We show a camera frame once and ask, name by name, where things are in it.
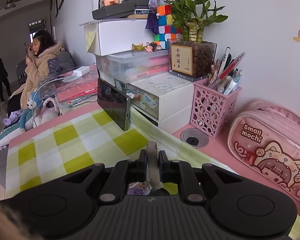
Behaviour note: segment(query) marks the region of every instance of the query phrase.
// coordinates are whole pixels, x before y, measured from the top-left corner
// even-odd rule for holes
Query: lucky bamboo plant
[[[209,8],[210,0],[174,0],[166,3],[171,4],[171,15],[175,19],[173,26],[182,28],[184,41],[201,43],[205,27],[224,22],[228,18],[226,15],[217,15],[217,11],[225,6],[217,8],[216,0],[214,0],[214,8]],[[196,6],[200,4],[202,4],[202,14],[199,16]]]

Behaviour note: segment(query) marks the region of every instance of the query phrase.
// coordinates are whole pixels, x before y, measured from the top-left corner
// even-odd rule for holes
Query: purple tassel
[[[149,13],[146,29],[151,30],[154,35],[159,34],[159,24],[156,13]]]

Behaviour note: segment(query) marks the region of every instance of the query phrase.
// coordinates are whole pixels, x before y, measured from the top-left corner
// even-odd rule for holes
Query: beige fur coat
[[[60,41],[48,49],[45,49],[38,57],[36,57],[33,51],[29,50],[29,57],[32,59],[32,63],[29,64],[25,72],[27,74],[26,83],[23,84],[18,90],[14,91],[12,97],[19,93],[22,93],[20,105],[22,109],[27,108],[27,101],[32,92],[38,88],[40,79],[49,75],[48,59],[57,57],[60,51],[64,50]]]

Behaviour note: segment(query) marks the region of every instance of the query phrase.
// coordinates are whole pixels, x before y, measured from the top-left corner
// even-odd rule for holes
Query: pink pen holder
[[[239,87],[225,96],[206,87],[208,78],[194,82],[194,85],[190,124],[215,138],[228,126],[235,102],[242,88]]]

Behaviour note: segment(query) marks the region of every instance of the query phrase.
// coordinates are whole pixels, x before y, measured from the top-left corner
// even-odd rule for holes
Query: person in black clothing
[[[4,100],[4,97],[3,97],[2,83],[6,86],[8,97],[11,96],[10,85],[9,85],[9,81],[8,81],[7,77],[8,77],[8,73],[7,73],[6,69],[4,68],[3,62],[0,58],[0,99],[1,99],[1,106],[4,106],[5,103],[6,103],[6,100]]]

